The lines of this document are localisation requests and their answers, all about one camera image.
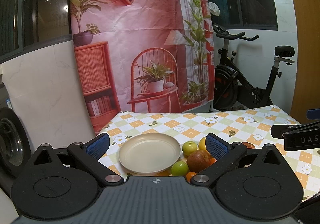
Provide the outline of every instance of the chair backrest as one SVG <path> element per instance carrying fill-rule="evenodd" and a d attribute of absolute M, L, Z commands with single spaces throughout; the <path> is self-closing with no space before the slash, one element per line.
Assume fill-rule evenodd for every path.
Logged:
<path fill-rule="evenodd" d="M 177 62 L 174 56 L 167 50 L 162 48 L 150 48 L 139 53 L 134 59 L 131 66 L 131 98 L 134 98 L 134 90 L 143 93 L 146 91 L 146 85 L 142 85 L 142 82 L 138 82 L 135 78 L 144 75 L 143 67 L 151 67 L 151 62 L 157 65 L 165 65 L 173 74 L 166 77 L 165 82 L 172 82 L 177 85 Z"/>

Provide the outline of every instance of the wooden door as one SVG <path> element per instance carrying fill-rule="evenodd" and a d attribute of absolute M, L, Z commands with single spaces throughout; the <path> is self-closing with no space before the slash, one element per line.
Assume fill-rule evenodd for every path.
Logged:
<path fill-rule="evenodd" d="M 320 108 L 320 0 L 293 0 L 293 3 L 298 62 L 290 115 L 300 123 L 306 123 L 306 111 Z"/>

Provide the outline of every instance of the beige plate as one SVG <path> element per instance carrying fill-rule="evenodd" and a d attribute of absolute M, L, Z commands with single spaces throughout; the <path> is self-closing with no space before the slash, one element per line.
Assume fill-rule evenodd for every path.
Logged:
<path fill-rule="evenodd" d="M 128 139 L 119 149 L 119 161 L 138 174 L 155 174 L 172 166 L 180 157 L 179 142 L 160 133 L 141 134 Z"/>

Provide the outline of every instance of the metal screw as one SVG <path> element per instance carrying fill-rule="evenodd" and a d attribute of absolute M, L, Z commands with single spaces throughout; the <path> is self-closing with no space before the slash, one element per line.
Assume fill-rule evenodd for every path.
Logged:
<path fill-rule="evenodd" d="M 110 175 L 107 175 L 105 180 L 107 182 L 118 182 L 121 180 L 121 177 L 119 175 L 116 175 L 116 174 L 110 174 Z"/>
<path fill-rule="evenodd" d="M 207 182 L 209 181 L 209 177 L 204 175 L 204 174 L 197 174 L 193 177 L 193 179 L 196 181 L 196 182 L 200 182 L 200 183 L 203 183 L 203 182 Z"/>

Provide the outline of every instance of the crosshair symbol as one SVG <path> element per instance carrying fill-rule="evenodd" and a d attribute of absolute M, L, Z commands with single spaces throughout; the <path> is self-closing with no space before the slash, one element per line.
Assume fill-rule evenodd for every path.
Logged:
<path fill-rule="evenodd" d="M 161 182 L 161 180 L 158 179 L 158 178 L 155 178 L 155 179 L 153 179 L 152 181 L 153 181 L 155 184 L 158 184 L 159 182 Z"/>

